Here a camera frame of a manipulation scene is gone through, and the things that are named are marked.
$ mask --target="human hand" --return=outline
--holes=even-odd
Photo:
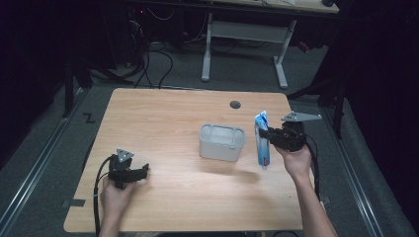
[[[283,156],[286,170],[294,180],[309,179],[311,153],[306,145],[295,152],[289,152],[278,146],[275,146],[275,149]]]
[[[109,177],[105,177],[103,181],[103,189],[101,192],[101,203],[104,207],[105,218],[109,215],[120,218],[129,204],[130,196],[135,183],[126,184],[123,190],[115,187],[115,182]]]

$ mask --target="metal bracket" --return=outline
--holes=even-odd
[[[123,162],[133,156],[133,153],[130,153],[129,151],[125,151],[122,149],[117,149],[117,154],[120,162]]]
[[[294,111],[281,118],[282,121],[306,121],[319,119],[321,119],[321,115],[308,115],[303,113],[296,113]]]

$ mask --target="person's right arm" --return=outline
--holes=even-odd
[[[338,236],[311,184],[309,178],[311,154],[308,147],[303,146],[296,152],[275,148],[283,156],[287,172],[295,184],[304,236]]]

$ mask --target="gray carpet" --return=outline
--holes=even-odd
[[[154,49],[163,48],[154,45]],[[274,45],[265,45],[271,51]],[[227,50],[228,46],[215,48]],[[261,55],[244,55],[248,48],[235,47],[232,51],[217,52],[212,56],[211,75],[208,82],[201,81],[203,52],[199,44],[177,49],[166,45],[161,51],[173,59],[173,68],[163,81],[163,87],[182,87],[223,91],[279,92],[290,94],[308,86],[318,68],[327,47],[307,53],[291,47],[284,61],[289,88],[281,90],[272,58]],[[157,85],[170,67],[170,60],[163,54],[150,52],[149,80]],[[129,69],[120,68],[124,74]],[[138,75],[129,80],[136,81]],[[71,200],[82,174],[82,167],[89,147],[99,129],[107,103],[115,88],[129,87],[103,80],[94,80],[94,86],[79,96],[79,106],[61,138],[50,153],[42,175],[12,220],[7,236],[94,236],[93,233],[66,233],[63,223],[68,211],[65,205]],[[139,88],[149,87],[143,78]],[[290,101],[292,109],[307,114],[324,114],[315,102],[316,96],[304,96]],[[14,154],[11,161],[0,172],[0,213],[5,213],[21,184],[30,174],[48,139],[62,122],[64,93],[61,89],[54,104],[33,124],[31,132]],[[327,200],[325,208],[339,236],[370,236],[368,226],[360,212],[354,192],[347,178],[336,138],[325,120],[305,123],[306,133],[311,135],[319,150],[320,193]],[[382,234],[378,236],[416,236],[406,220],[391,190],[385,183],[352,116],[350,105],[345,102],[340,141],[356,170],[360,183],[377,217]],[[284,233],[278,236],[292,236]]]

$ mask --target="person's right hand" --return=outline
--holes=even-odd
[[[289,152],[278,146],[275,146],[275,149],[283,156],[286,170],[294,180],[309,179],[311,154],[306,145],[295,152]]]

